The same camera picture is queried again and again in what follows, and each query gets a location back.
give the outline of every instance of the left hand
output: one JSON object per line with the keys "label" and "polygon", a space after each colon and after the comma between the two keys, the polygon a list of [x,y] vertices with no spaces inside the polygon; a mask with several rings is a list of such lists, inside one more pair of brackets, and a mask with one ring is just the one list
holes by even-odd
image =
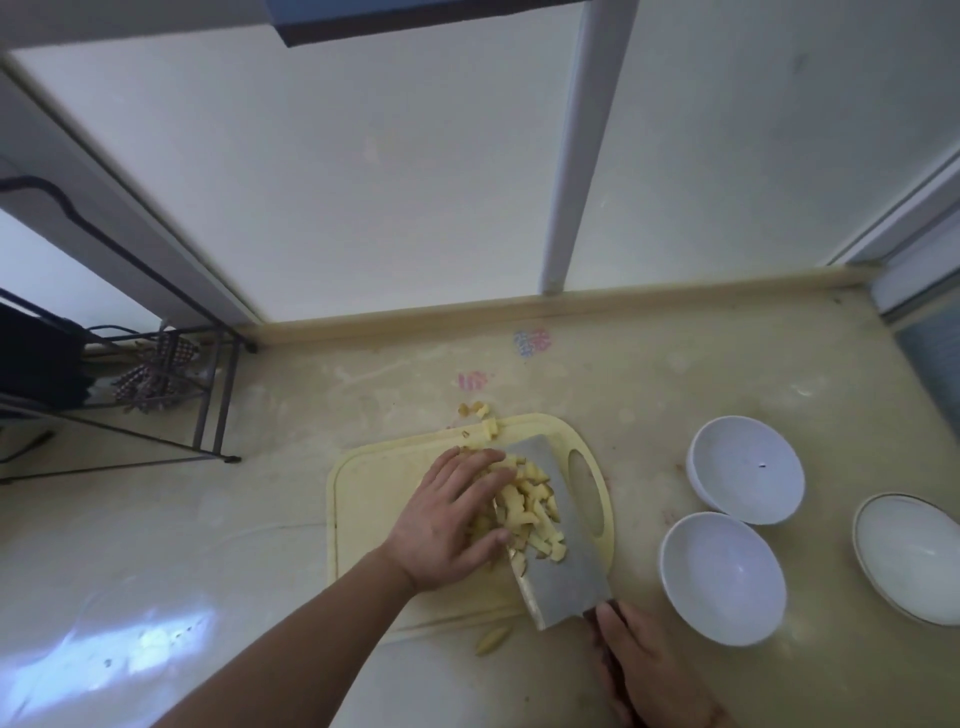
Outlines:
{"label": "left hand", "polygon": [[503,468],[476,482],[473,479],[505,456],[502,450],[452,448],[423,477],[379,549],[410,577],[416,592],[466,578],[510,540],[510,531],[497,528],[476,544],[467,543],[470,521],[514,479],[516,471]]}

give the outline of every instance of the cutting board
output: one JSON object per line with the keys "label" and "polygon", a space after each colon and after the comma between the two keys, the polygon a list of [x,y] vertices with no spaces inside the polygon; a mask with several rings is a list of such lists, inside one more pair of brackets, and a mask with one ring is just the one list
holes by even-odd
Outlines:
{"label": "cutting board", "polygon": [[[497,423],[500,434],[492,443],[487,442],[483,426],[472,424],[366,445],[341,457],[326,483],[328,583],[383,543],[423,474],[442,452],[455,445],[502,447],[541,434],[550,440],[567,482],[571,452],[579,452],[589,465],[603,512],[603,530],[593,539],[609,571],[613,562],[610,495],[583,438],[563,420],[550,415],[517,415]],[[472,626],[525,611],[513,573],[503,561],[493,570],[483,568],[459,584],[416,596],[400,613],[384,642]]]}

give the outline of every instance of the white bowl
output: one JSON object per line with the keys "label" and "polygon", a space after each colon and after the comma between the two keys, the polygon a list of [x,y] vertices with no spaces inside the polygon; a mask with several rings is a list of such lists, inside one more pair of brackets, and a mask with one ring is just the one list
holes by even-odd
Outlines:
{"label": "white bowl", "polygon": [[771,426],[720,417],[700,428],[686,453],[686,476],[711,508],[745,523],[769,525],[804,499],[800,458]]}
{"label": "white bowl", "polygon": [[674,609],[704,637],[743,647],[774,633],[786,582],[754,530],[722,513],[694,513],[660,542],[660,581]]}
{"label": "white bowl", "polygon": [[894,607],[930,624],[960,626],[960,523],[925,500],[885,493],[857,509],[853,548]]}

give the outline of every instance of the countertop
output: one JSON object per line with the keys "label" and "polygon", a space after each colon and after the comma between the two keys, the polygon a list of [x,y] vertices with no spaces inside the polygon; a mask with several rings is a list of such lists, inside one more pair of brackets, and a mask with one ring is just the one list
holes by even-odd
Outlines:
{"label": "countertop", "polygon": [[[453,425],[473,400],[581,433],[613,500],[614,592],[662,616],[743,726],[956,723],[960,630],[888,607],[856,565],[850,529],[858,503],[885,491],[960,517],[960,457],[867,295],[846,290],[245,356],[227,437],[242,464],[0,489],[0,725],[149,725],[323,588],[336,458]],[[684,453],[724,414],[779,430],[807,477],[797,514],[757,529],[784,569],[786,618],[743,649],[686,627],[655,563],[667,528],[705,510]],[[129,417],[189,429],[187,411]],[[82,467],[140,447],[71,428],[18,467]],[[582,625],[514,624],[483,659],[472,651],[483,627],[378,647],[335,724],[614,726]]]}

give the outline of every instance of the cutting board handle hole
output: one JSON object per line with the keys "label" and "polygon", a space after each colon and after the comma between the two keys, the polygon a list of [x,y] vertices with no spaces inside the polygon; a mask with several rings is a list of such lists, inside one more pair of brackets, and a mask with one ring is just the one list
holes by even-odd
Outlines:
{"label": "cutting board handle hole", "polygon": [[567,463],[567,480],[573,499],[580,510],[580,518],[587,525],[594,537],[603,533],[603,506],[600,503],[600,493],[597,491],[597,481],[587,460],[577,450],[570,451]]}

